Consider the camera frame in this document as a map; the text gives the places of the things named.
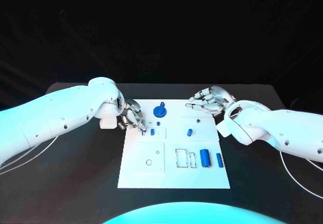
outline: table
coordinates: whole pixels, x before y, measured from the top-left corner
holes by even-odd
[[[54,83],[47,93],[75,85]],[[212,84],[117,86],[129,98],[187,99]],[[284,108],[269,85],[219,86],[238,99]],[[288,223],[323,223],[323,200],[294,183],[278,151],[264,141],[245,146],[232,136],[219,136],[230,189],[117,189],[124,135],[118,128],[99,129],[92,119],[57,137],[31,162],[0,176],[0,223],[102,223],[144,206],[183,201],[232,205]],[[295,179],[323,195],[320,170],[291,155],[284,159]]]

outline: dark wall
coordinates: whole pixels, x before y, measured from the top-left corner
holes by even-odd
[[[117,83],[279,88],[323,39],[313,0],[79,7],[1,11],[1,108],[39,97],[54,82],[98,76]]]

